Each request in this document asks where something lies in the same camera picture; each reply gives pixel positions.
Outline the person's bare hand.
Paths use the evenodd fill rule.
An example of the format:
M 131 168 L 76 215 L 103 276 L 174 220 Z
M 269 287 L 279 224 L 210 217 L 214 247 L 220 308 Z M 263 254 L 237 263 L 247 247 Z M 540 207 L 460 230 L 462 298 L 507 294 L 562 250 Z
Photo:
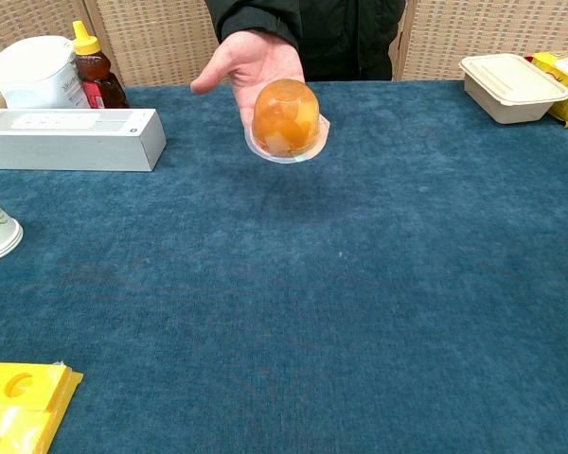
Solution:
M 227 37 L 190 89 L 204 95 L 225 78 L 230 80 L 245 128 L 252 123 L 257 97 L 266 85 L 280 79 L 305 80 L 298 52 L 291 44 L 275 34 L 254 30 Z

